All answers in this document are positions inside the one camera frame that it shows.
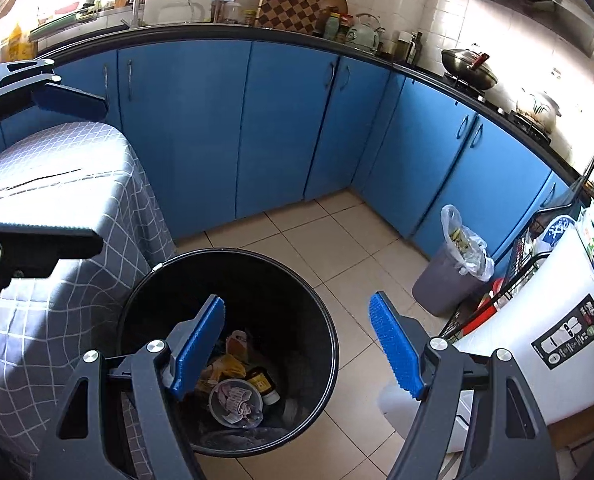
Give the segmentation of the glass lidded pot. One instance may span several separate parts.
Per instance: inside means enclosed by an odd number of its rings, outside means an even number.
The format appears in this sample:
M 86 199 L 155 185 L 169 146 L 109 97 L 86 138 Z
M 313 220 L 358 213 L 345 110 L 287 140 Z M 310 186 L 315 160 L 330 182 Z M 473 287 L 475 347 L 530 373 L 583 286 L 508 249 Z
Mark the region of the glass lidded pot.
M 515 110 L 547 134 L 553 132 L 561 116 L 559 104 L 547 93 L 526 89 L 522 89 L 515 103 Z

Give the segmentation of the grey bin with plastic bag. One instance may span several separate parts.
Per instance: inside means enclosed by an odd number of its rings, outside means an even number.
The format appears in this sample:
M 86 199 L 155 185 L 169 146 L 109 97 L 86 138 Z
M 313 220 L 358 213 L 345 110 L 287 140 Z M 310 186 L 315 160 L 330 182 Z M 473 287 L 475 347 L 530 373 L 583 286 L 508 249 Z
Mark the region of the grey bin with plastic bag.
M 490 281 L 495 261 L 487 243 L 463 224 L 457 207 L 443 206 L 440 224 L 442 243 L 414 283 L 412 295 L 431 315 L 446 316 Z

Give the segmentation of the blue kitchen cabinets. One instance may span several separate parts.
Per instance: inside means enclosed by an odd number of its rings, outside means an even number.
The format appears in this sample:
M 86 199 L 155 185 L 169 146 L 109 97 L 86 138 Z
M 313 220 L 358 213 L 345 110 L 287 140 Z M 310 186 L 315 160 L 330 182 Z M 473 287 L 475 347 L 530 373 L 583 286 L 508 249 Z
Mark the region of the blue kitchen cabinets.
M 451 204 L 498 256 L 570 180 L 482 103 L 341 49 L 114 40 L 54 72 L 106 100 L 176 238 L 351 188 L 426 255 Z

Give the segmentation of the pink paper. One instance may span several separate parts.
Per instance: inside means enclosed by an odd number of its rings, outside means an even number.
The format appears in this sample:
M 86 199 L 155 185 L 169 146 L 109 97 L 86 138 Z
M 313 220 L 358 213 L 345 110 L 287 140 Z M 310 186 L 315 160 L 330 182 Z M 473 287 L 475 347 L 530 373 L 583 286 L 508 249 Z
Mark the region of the pink paper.
M 217 397 L 225 411 L 224 420 L 229 424 L 236 424 L 253 414 L 254 405 L 250 403 L 253 396 L 247 388 L 232 386 L 222 382 L 217 389 Z

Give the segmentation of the green kettle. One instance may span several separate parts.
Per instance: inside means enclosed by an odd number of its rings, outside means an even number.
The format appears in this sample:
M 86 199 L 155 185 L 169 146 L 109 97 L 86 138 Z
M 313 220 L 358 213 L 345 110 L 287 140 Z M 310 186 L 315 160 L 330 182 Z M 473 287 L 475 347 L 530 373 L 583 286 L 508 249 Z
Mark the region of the green kettle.
M 370 13 L 358 13 L 353 18 L 345 39 L 347 46 L 375 54 L 384 28 L 379 18 Z

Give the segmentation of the crumpled yellow packet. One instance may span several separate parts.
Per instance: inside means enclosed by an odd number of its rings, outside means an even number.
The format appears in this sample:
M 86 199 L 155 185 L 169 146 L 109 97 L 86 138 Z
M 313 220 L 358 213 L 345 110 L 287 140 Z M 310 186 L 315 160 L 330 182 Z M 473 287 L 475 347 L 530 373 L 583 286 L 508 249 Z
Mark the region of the crumpled yellow packet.
M 211 364 L 205 367 L 195 386 L 195 389 L 200 392 L 209 393 L 216 385 L 224 379 L 246 377 L 247 370 L 244 364 L 231 356 L 231 354 L 224 354 L 218 359 L 215 359 Z

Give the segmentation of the black round trash bin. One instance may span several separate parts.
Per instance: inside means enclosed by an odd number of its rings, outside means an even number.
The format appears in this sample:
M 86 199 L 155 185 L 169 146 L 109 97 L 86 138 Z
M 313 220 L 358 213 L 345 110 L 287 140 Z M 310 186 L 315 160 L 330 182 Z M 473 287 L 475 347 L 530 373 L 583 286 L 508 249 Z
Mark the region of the black round trash bin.
M 232 248 L 176 256 L 156 266 L 126 300 L 118 350 L 133 353 L 165 338 L 175 325 L 193 318 L 211 295 L 223 300 L 225 318 L 205 367 L 224 354 L 235 356 L 247 372 L 263 367 L 281 400 L 263 404 L 262 422 L 254 429 L 221 426 L 208 408 L 211 391 L 195 387 L 173 403 L 173 414 L 198 453 L 241 458 L 273 451 L 300 437 L 323 414 L 339 367 L 329 310 L 288 266 Z

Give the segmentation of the white appliance with label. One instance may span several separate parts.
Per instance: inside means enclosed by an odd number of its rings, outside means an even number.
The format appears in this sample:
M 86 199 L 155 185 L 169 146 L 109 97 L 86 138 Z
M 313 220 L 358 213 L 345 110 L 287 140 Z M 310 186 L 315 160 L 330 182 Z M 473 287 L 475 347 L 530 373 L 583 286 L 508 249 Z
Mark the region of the white appliance with label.
M 569 226 L 520 292 L 456 347 L 476 356 L 509 350 L 549 425 L 591 408 L 594 226 Z

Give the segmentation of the grey checked tablecloth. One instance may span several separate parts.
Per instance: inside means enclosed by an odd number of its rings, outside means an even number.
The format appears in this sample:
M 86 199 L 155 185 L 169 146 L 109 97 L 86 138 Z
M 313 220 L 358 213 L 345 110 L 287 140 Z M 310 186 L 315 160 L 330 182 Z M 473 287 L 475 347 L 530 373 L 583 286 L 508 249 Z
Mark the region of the grey checked tablecloth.
M 90 229 L 104 242 L 0 295 L 0 452 L 29 478 L 80 356 L 114 350 L 126 298 L 175 245 L 129 141 L 103 122 L 68 122 L 2 151 L 0 223 Z

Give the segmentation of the white jar lid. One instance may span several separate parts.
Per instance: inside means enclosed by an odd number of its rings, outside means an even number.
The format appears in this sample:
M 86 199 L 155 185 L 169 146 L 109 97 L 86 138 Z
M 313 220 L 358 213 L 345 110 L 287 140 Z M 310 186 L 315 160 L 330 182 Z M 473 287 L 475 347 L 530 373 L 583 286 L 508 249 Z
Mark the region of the white jar lid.
M 254 429 L 263 419 L 259 391 L 244 379 L 225 379 L 209 394 L 208 408 L 216 422 L 230 429 Z

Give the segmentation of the yellow bottle on counter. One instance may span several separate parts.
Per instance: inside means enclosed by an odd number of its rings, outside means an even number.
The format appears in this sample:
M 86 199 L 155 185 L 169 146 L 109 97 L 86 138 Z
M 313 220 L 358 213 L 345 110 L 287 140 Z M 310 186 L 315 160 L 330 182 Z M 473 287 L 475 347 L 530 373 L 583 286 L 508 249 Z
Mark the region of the yellow bottle on counter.
M 35 50 L 35 43 L 30 40 L 29 34 L 16 24 L 0 45 L 0 60 L 2 63 L 32 60 Z

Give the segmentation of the brown glass jar red label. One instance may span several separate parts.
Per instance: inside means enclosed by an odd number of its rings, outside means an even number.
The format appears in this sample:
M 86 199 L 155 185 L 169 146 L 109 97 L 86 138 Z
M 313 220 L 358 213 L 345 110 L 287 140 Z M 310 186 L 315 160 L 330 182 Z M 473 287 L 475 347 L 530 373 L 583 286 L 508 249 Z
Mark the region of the brown glass jar red label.
M 246 380 L 260 393 L 263 404 L 266 406 L 274 405 L 281 400 L 275 381 L 265 368 L 260 366 L 251 368 L 247 372 Z

